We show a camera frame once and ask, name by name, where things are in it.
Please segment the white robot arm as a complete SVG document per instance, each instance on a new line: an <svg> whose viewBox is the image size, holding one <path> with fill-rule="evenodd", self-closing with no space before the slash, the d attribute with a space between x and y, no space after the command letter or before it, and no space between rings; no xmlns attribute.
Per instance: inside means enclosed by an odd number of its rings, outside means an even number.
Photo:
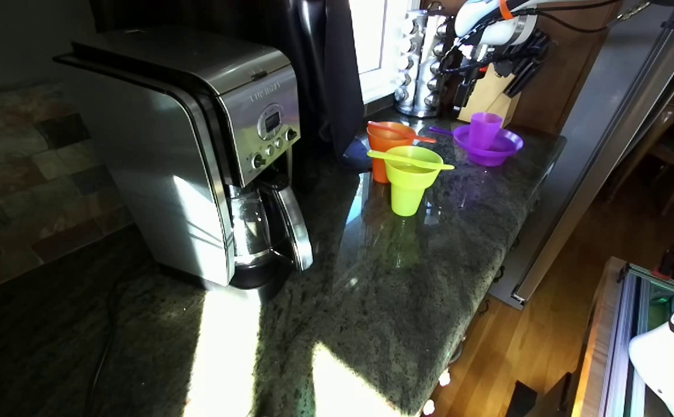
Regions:
<svg viewBox="0 0 674 417"><path fill-rule="evenodd" d="M598 28L583 28L561 18L561 12L598 9L614 3L617 0L464 0L455 14L453 45L441 58L441 70L456 75L453 106L464 109L469 104L478 81L486 73L491 62L532 59L541 18L550 18L579 35L598 35L648 6L670 6L674 12L674 0L637 0L634 6L619 12Z"/></svg>

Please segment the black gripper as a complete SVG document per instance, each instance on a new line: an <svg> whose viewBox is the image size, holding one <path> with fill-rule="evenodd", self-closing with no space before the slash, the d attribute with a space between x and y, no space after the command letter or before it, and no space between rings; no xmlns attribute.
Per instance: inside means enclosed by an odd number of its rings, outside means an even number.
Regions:
<svg viewBox="0 0 674 417"><path fill-rule="evenodd" d="M500 58L500 45L493 44L458 44L455 41L441 58L441 72L455 84L453 106L464 109L485 75L486 67Z"/></svg>

